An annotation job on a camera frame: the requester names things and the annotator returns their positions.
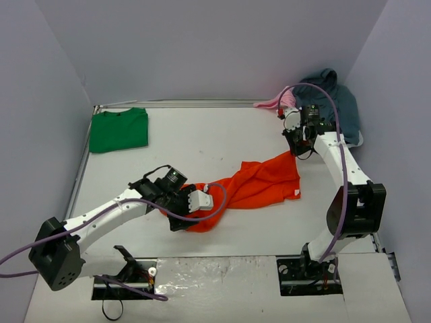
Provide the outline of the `orange t-shirt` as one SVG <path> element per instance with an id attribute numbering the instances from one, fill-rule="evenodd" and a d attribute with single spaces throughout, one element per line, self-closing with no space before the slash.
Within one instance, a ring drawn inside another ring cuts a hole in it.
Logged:
<path id="1" fill-rule="evenodd" d="M 234 175 L 215 181 L 210 188 L 204 183 L 195 186 L 213 197 L 212 210 L 187 216 L 202 218 L 186 230 L 197 233 L 215 228 L 229 209 L 259 209 L 300 198 L 296 158 L 289 151 L 264 162 L 244 161 Z"/>

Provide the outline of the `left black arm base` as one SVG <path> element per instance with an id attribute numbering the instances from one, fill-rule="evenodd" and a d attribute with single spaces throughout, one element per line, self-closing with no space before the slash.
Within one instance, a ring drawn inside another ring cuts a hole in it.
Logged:
<path id="1" fill-rule="evenodd" d="M 132 288 L 144 291 L 149 294 L 154 294 L 155 277 L 151 277 L 148 270 L 157 269 L 157 260 L 155 258 L 141 258 L 136 260 L 136 264 L 132 267 L 130 264 L 125 266 L 116 276 L 104 275 L 105 277 L 128 285 Z M 120 285 L 109 283 L 103 279 L 95 278 L 92 287 L 92 301 L 102 300 L 151 300 L 150 297 L 140 295 Z"/>

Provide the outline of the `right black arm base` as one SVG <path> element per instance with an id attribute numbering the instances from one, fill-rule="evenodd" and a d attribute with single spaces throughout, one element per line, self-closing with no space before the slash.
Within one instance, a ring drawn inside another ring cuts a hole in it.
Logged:
<path id="1" fill-rule="evenodd" d="M 334 260 L 305 264 L 299 256 L 276 258 L 279 292 L 283 297 L 342 295 Z"/>

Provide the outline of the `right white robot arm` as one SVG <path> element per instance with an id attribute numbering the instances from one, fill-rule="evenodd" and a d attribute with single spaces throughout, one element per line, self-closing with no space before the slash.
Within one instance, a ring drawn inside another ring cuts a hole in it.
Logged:
<path id="1" fill-rule="evenodd" d="M 300 273 L 317 276 L 323 262 L 336 258 L 348 244 L 376 233 L 380 228 L 387 191 L 373 182 L 358 165 L 336 122 L 321 117 L 317 105 L 282 108 L 283 136 L 295 157 L 311 152 L 319 155 L 337 187 L 326 214 L 326 228 L 307 243 L 307 256 L 298 262 Z"/>

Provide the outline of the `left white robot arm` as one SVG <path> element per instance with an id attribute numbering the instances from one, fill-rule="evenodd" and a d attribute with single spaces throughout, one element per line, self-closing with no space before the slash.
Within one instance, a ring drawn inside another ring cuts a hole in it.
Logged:
<path id="1" fill-rule="evenodd" d="M 148 174 L 111 201 L 66 221 L 47 219 L 30 248 L 29 259 L 53 291 L 59 291 L 80 277 L 107 274 L 120 281 L 135 275 L 135 263 L 116 254 L 92 256 L 90 246 L 129 221 L 158 210 L 168 216 L 171 231 L 196 225 L 196 211 L 210 210 L 213 200 L 207 190 L 187 185 L 186 177 L 173 168 L 155 180 Z"/>

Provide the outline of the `pink t-shirt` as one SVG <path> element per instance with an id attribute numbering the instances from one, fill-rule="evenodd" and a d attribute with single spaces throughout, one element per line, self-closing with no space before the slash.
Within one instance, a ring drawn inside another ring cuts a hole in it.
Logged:
<path id="1" fill-rule="evenodd" d="M 293 94 L 292 89 L 282 90 L 276 97 L 253 104 L 254 108 L 264 109 L 278 109 L 278 106 L 282 108 L 293 108 L 296 107 L 296 98 Z"/>

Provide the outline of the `white plastic basket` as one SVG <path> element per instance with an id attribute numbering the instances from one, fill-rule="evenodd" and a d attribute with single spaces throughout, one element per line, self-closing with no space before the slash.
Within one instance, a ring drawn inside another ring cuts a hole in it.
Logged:
<path id="1" fill-rule="evenodd" d="M 350 143 L 348 140 L 345 140 L 347 147 L 350 149 L 352 147 L 360 147 L 364 143 L 364 138 L 361 131 L 358 131 L 358 141 L 357 143 Z"/>

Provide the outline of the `blue-grey t-shirt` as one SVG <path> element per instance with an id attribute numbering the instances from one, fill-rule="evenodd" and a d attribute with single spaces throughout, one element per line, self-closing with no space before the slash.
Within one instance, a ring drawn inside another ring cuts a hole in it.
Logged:
<path id="1" fill-rule="evenodd" d="M 300 82 L 316 85 L 327 92 L 337 108 L 340 131 L 344 139 L 350 143 L 357 143 L 360 131 L 357 101 L 346 86 L 338 84 L 336 71 L 326 68 L 305 77 Z M 309 85 L 296 86 L 292 91 L 297 106 L 316 104 L 319 106 L 321 118 L 335 122 L 333 107 L 321 91 Z"/>

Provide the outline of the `green folded t-shirt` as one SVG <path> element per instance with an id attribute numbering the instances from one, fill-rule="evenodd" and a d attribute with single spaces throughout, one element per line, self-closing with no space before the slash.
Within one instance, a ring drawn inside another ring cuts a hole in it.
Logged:
<path id="1" fill-rule="evenodd" d="M 149 118 L 145 108 L 104 111 L 92 117 L 90 153 L 108 153 L 148 146 Z"/>

